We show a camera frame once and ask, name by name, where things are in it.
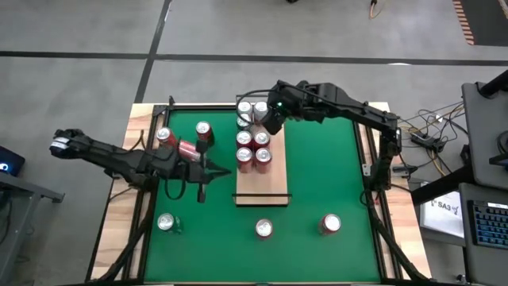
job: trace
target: wooden platform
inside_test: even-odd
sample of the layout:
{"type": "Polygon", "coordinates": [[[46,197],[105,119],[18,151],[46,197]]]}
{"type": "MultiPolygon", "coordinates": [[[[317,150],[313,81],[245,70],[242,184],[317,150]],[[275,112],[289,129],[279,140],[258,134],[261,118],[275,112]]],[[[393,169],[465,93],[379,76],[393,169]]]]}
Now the wooden platform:
{"type": "MultiPolygon", "coordinates": [[[[262,126],[251,128],[252,136],[257,132],[265,131],[262,126]]],[[[237,195],[287,195],[286,174],[286,142],[284,140],[284,128],[270,138],[271,168],[266,174],[260,174],[255,169],[249,173],[241,173],[237,170],[237,195]]],[[[287,205],[290,199],[286,196],[238,196],[235,198],[237,205],[287,205]]]]}
{"type": "MultiPolygon", "coordinates": [[[[388,104],[386,102],[371,102],[370,104],[380,110],[388,110],[388,104]]],[[[200,103],[195,105],[200,106],[206,104],[200,103]]],[[[141,129],[144,129],[145,134],[148,134],[153,106],[154,104],[146,103],[133,105],[123,148],[128,149],[134,145],[139,137],[141,129]]],[[[371,157],[368,152],[366,133],[364,128],[361,127],[360,131],[362,142],[364,143],[364,155],[369,161],[371,157]]],[[[400,163],[400,158],[397,157],[394,159],[393,164],[400,163]]],[[[408,187],[407,181],[402,178],[392,178],[392,183],[408,187]]],[[[125,182],[120,180],[115,181],[111,195],[125,190],[125,188],[125,182]]],[[[146,194],[144,199],[145,202],[148,202],[148,198],[146,196],[149,196],[149,194],[146,194]]],[[[106,210],[104,225],[101,229],[101,236],[98,251],[94,259],[91,279],[99,278],[102,274],[104,274],[125,247],[129,237],[135,198],[136,192],[130,191],[127,194],[119,196],[109,204],[109,207],[106,210]]],[[[425,249],[423,242],[421,241],[420,227],[418,225],[416,214],[414,213],[411,195],[406,191],[393,187],[391,190],[387,191],[387,200],[390,208],[391,221],[394,227],[395,240],[418,271],[427,277],[431,277],[429,264],[425,255],[425,249]]],[[[132,273],[136,273],[139,263],[139,248],[140,243],[138,243],[137,250],[134,253],[132,273]]],[[[384,243],[383,254],[387,265],[388,276],[393,277],[390,251],[384,243]]]]}

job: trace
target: gray floor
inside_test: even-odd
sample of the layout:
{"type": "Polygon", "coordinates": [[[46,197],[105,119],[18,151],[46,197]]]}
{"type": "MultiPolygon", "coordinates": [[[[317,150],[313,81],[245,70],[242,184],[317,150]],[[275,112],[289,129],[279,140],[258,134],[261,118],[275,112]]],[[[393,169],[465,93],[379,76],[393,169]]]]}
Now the gray floor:
{"type": "MultiPolygon", "coordinates": [[[[466,44],[452,0],[390,0],[374,21],[369,1],[174,0],[158,53],[508,60],[508,48],[466,44]]],[[[6,0],[0,3],[0,50],[148,53],[163,0],[6,0]]],[[[37,285],[82,282],[111,180],[100,168],[50,156],[58,128],[81,128],[121,144],[144,60],[0,58],[0,144],[27,158],[23,177],[67,194],[44,202],[26,240],[30,257],[16,280],[37,285]]],[[[355,99],[387,101],[403,118],[460,101],[460,85],[505,68],[381,64],[276,64],[156,61],[144,102],[232,102],[277,79],[332,82],[355,99]]],[[[465,126],[464,118],[458,123],[465,126]]],[[[442,153],[451,168],[467,138],[442,153]]],[[[426,162],[404,149],[408,164],[426,162]]],[[[414,177],[435,180],[432,165],[414,177]]],[[[425,241],[433,277],[464,272],[460,248],[425,241]]]]}

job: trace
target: power adapter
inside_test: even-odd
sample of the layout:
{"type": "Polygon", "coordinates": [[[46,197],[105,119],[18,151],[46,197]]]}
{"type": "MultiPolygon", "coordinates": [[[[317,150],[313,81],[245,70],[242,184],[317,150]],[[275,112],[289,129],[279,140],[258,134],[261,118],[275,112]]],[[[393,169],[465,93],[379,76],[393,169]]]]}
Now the power adapter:
{"type": "Polygon", "coordinates": [[[427,150],[434,151],[435,153],[441,153],[446,144],[446,142],[443,142],[440,139],[423,134],[422,131],[412,133],[411,142],[427,150]]]}

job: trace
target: green table surface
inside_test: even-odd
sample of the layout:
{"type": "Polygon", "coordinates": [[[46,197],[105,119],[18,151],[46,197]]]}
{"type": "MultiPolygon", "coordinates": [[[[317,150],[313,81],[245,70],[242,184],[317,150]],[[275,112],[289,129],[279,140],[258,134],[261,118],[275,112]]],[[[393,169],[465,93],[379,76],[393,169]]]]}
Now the green table surface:
{"type": "MultiPolygon", "coordinates": [[[[156,199],[145,281],[147,282],[379,282],[352,123],[346,119],[288,122],[285,125],[288,207],[237,207],[234,111],[176,111],[170,127],[177,136],[197,140],[196,123],[208,121],[215,146],[208,156],[233,170],[206,188],[197,203],[197,186],[187,185],[177,201],[156,199]],[[157,227],[159,215],[181,218],[183,232],[157,227]],[[341,217],[337,234],[321,236],[318,223],[327,213],[341,217]],[[255,224],[269,218],[273,235],[256,236],[255,224]]],[[[180,182],[169,183],[170,193],[180,182]]]]}

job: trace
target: soda can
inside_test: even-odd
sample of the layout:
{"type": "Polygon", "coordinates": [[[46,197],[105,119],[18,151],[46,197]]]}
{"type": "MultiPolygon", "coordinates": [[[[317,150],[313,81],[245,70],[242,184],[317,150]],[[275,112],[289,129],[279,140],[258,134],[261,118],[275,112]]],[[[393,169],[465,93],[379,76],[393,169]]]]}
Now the soda can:
{"type": "Polygon", "coordinates": [[[260,124],[261,119],[268,113],[266,102],[256,102],[254,105],[254,123],[260,124]]]}
{"type": "Polygon", "coordinates": [[[250,102],[238,103],[238,113],[247,114],[250,118],[252,118],[252,104],[250,102]]]}
{"type": "Polygon", "coordinates": [[[252,135],[248,131],[240,131],[237,134],[237,148],[252,149],[252,135]]]}
{"type": "Polygon", "coordinates": [[[249,148],[240,148],[237,151],[238,170],[248,173],[252,170],[252,151],[249,148]]]}
{"type": "Polygon", "coordinates": [[[327,214],[319,222],[321,234],[335,234],[341,228],[341,219],[336,214],[327,214]]]}
{"type": "Polygon", "coordinates": [[[273,234],[273,224],[269,219],[262,218],[257,222],[256,234],[261,240],[268,239],[273,234]]]}
{"type": "Polygon", "coordinates": [[[270,145],[270,135],[266,132],[258,132],[254,135],[253,149],[268,148],[270,145]]]}
{"type": "Polygon", "coordinates": [[[237,118],[237,128],[240,131],[249,131],[252,125],[252,118],[247,114],[240,114],[241,118],[237,118]]]}
{"type": "Polygon", "coordinates": [[[208,122],[198,122],[196,125],[196,133],[198,134],[199,140],[208,142],[208,146],[212,146],[215,143],[214,131],[212,125],[208,122]]]}
{"type": "Polygon", "coordinates": [[[256,169],[257,172],[265,174],[270,171],[271,153],[266,148],[261,148],[256,151],[256,169]]]}
{"type": "Polygon", "coordinates": [[[169,145],[176,147],[178,141],[176,140],[175,135],[173,134],[173,130],[163,127],[157,131],[156,134],[157,140],[161,145],[169,145]]]}
{"type": "Polygon", "coordinates": [[[174,217],[172,214],[161,214],[157,219],[157,226],[160,230],[166,232],[182,233],[182,222],[179,217],[174,217]]]}
{"type": "Polygon", "coordinates": [[[178,153],[181,157],[185,157],[194,162],[199,162],[201,159],[201,154],[196,151],[196,145],[190,143],[189,141],[180,140],[178,153]]]}

